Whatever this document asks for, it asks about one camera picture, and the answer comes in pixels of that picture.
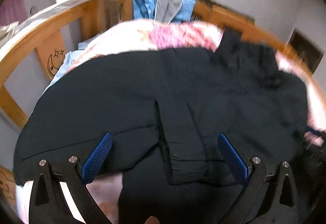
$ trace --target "silver bolt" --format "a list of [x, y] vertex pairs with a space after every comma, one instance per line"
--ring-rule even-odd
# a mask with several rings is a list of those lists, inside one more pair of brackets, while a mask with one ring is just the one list
[[76, 156], [71, 156], [71, 157], [69, 158], [69, 162], [71, 162], [71, 163], [76, 162], [76, 160], [77, 160], [77, 157], [76, 157]]
[[289, 163], [288, 162], [286, 162], [286, 161], [283, 161], [282, 162], [282, 165], [285, 167], [285, 168], [287, 168], [287, 167], [289, 167], [290, 165], [289, 165]]
[[253, 157], [253, 158], [252, 158], [252, 161], [253, 161], [254, 163], [256, 163], [256, 164], [259, 164], [259, 163], [261, 162], [260, 158], [258, 158], [258, 157]]
[[44, 166], [46, 164], [46, 160], [41, 160], [40, 162], [39, 162], [39, 165], [40, 166]]

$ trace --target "blue textured pad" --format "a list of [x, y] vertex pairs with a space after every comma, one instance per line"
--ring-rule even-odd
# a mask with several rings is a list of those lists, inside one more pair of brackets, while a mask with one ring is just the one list
[[219, 134], [217, 138], [217, 146], [229, 167], [235, 182], [246, 186], [249, 181], [249, 169], [223, 133]]
[[83, 167], [81, 168], [81, 182], [82, 184], [92, 183], [100, 170], [104, 160], [109, 154], [112, 147], [112, 136], [106, 133], [100, 143], [93, 150], [92, 154], [88, 157]]

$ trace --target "blue cloth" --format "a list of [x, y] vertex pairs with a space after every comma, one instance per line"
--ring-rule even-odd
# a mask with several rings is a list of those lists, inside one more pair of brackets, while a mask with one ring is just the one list
[[[182, 7], [172, 22], [190, 21], [196, 0], [182, 0]], [[156, 0], [133, 0], [134, 19], [154, 19]]]
[[85, 40], [84, 42], [81, 42], [78, 44], [78, 50], [68, 52], [65, 55], [65, 59], [63, 60], [63, 64], [59, 68], [58, 72], [55, 74], [54, 78], [50, 82], [49, 86], [46, 87], [45, 91], [51, 87], [54, 83], [56, 83], [59, 79], [61, 79], [68, 71], [68, 69], [71, 67], [72, 63], [80, 56], [80, 54], [87, 48], [88, 44], [94, 40], [96, 37], [98, 37], [100, 34], [95, 35], [94, 37]]

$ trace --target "wooden bed frame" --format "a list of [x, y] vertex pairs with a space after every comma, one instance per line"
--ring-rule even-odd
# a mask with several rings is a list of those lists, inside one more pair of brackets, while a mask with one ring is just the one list
[[[51, 80], [66, 54], [60, 32], [62, 27], [80, 19], [82, 37], [86, 40], [120, 21], [132, 20], [132, 9], [132, 0], [90, 0], [47, 19], [27, 32], [22, 38], [17, 39], [13, 44], [5, 44], [0, 49], [0, 107], [7, 116], [20, 128], [24, 127], [29, 118], [11, 97], [4, 83], [32, 50], [36, 50], [40, 64], [49, 80]], [[296, 51], [290, 45], [283, 43], [246, 19], [234, 15], [224, 8], [214, 6], [211, 9], [199, 2], [195, 4], [193, 14], [201, 17], [203, 21], [217, 25], [221, 29], [229, 27], [242, 32], [242, 40], [244, 41], [264, 42], [295, 61], [309, 77], [312, 76], [309, 68], [299, 59]], [[55, 57], [58, 60], [56, 65], [53, 64]], [[314, 81], [314, 84], [326, 105], [324, 92], [316, 81]], [[15, 205], [15, 184], [12, 173], [2, 167], [0, 167], [0, 188], [4, 191], [8, 201]]]

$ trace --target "pink curtain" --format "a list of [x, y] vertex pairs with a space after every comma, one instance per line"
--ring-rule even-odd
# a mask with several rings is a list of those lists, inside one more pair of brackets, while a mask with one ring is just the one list
[[0, 26], [27, 19], [24, 0], [4, 0], [0, 6]]

